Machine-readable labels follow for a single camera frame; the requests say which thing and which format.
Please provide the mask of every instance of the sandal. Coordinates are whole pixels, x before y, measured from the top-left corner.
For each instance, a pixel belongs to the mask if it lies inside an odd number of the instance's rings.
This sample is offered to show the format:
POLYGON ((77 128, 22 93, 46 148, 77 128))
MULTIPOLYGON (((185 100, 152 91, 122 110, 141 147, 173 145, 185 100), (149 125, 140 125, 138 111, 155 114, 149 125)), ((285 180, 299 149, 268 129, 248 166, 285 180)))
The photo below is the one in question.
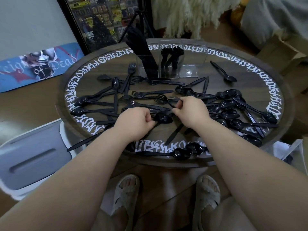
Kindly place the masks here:
POLYGON ((113 208, 111 215, 120 207, 125 207, 127 215, 128 215, 128 222, 125 231, 132 231, 133 229, 133 218, 134 218, 134 211, 137 202, 138 192, 139 192, 139 178, 136 175, 129 174, 123 177, 117 184, 115 190, 115 196, 113 199, 113 208), (136 185, 134 186, 126 186, 123 189, 120 187, 122 181, 128 178, 135 178, 136 185))
POLYGON ((216 181, 209 175, 200 175, 196 182, 196 203, 192 218, 192 231, 204 231, 201 224, 201 212, 207 205, 215 209, 219 203, 220 189, 216 181), (205 185, 202 182, 203 177, 210 180, 216 186, 218 192, 215 192, 209 185, 205 185))

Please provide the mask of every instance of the oval wooden table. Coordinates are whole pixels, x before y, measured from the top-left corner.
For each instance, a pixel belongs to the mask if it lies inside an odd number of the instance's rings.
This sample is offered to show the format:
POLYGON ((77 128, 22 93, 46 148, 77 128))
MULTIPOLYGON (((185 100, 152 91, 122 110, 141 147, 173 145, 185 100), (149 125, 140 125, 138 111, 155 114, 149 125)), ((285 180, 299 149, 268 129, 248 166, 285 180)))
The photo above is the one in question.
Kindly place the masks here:
MULTIPOLYGON (((159 54, 159 39, 147 39, 147 41, 152 54, 157 56, 159 54)), ((198 56, 200 56, 200 48, 198 46, 204 45, 204 42, 183 39, 183 44, 185 49, 184 64, 189 64, 197 60, 198 56)), ((206 45, 208 46, 209 54, 204 66, 199 70, 199 78, 205 76, 210 77, 207 93, 215 94, 218 91, 225 91, 231 88, 239 89, 249 105, 261 111, 268 110, 278 119, 278 128, 263 129, 266 135, 262 140, 263 147, 267 147, 275 141, 278 141, 291 125, 295 112, 290 89, 284 82, 282 76, 270 66, 249 54, 218 44, 206 43, 206 45), (232 85, 226 84, 223 76, 210 64, 210 60, 217 62, 229 75, 236 77, 238 82, 232 85)), ((107 118, 100 113, 87 113, 79 117, 71 116, 70 111, 75 108, 75 100, 82 95, 92 95, 111 84, 110 81, 97 81, 97 77, 100 74, 107 74, 110 77, 117 76, 119 79, 124 80, 127 76, 128 65, 131 62, 136 62, 136 55, 125 43, 120 43, 85 56, 71 66, 62 76, 56 107, 65 125, 77 136, 87 138, 101 132, 104 126, 96 125, 95 121, 106 120, 107 118)), ((174 79, 173 81, 188 84, 196 79, 180 78, 174 79)), ((152 86, 146 82, 142 82, 131 85, 130 91, 169 90, 175 89, 175 87, 176 85, 167 84, 152 86)), ((194 87, 194 90, 201 92, 202 87, 203 83, 200 83, 194 87)), ((166 95, 167 97, 179 97, 175 92, 166 95)), ((104 97, 101 101, 113 102, 113 95, 104 97)), ((146 103, 155 104, 152 100, 146 101, 146 103)), ((118 113, 120 113, 121 108, 124 106, 125 104, 123 103, 119 104, 118 113)), ((97 105, 86 106, 86 109, 99 108, 108 107, 97 105)), ((260 115, 254 112, 251 112, 251 114, 257 122, 264 122, 260 115)), ((243 114, 241 114, 240 119, 250 122, 243 114)), ((171 152, 177 147, 184 148, 190 141, 197 141, 204 145, 202 140, 194 132, 188 136, 184 136, 183 132, 187 129, 184 127, 173 142, 165 146, 164 142, 179 124, 179 119, 175 117, 172 124, 158 126, 146 140, 141 140, 136 143, 137 151, 171 152)), ((204 167, 215 164, 208 152, 200 156, 192 156, 186 161, 176 161, 173 157, 166 156, 142 157, 126 151, 121 157, 141 164, 164 167, 204 167)))

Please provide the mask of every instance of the person's left hand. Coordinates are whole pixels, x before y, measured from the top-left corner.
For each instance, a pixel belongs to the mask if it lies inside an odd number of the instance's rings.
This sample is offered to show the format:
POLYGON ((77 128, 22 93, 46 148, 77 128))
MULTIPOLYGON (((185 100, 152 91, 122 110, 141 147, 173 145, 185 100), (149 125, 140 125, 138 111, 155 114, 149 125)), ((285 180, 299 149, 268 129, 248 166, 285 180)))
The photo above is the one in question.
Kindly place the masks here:
POLYGON ((129 108, 117 119, 114 128, 130 142, 138 141, 155 125, 147 108, 129 108))

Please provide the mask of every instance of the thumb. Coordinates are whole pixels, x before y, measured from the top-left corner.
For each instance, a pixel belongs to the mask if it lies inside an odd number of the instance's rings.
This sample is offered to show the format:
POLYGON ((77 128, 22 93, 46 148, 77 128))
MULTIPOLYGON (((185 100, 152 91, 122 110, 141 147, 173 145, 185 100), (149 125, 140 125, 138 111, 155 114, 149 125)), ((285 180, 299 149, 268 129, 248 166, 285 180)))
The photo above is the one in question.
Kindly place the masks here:
POLYGON ((147 122, 148 130, 153 129, 153 127, 155 126, 155 124, 156 124, 156 121, 149 121, 149 122, 147 122))
POLYGON ((178 108, 173 108, 172 109, 172 112, 176 115, 176 116, 180 116, 180 114, 181 114, 181 110, 180 109, 178 109, 178 108))

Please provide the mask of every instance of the forearm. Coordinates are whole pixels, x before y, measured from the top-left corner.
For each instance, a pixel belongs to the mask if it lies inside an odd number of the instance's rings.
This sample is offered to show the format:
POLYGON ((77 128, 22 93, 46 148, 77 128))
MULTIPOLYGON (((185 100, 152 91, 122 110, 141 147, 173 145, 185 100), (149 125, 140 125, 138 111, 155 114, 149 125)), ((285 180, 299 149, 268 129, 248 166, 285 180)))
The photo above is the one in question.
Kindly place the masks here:
POLYGON ((214 120, 195 128, 231 194, 259 230, 305 227, 307 177, 214 120))
POLYGON ((127 146, 114 128, 102 133, 0 219, 1 230, 88 230, 110 175, 127 146))

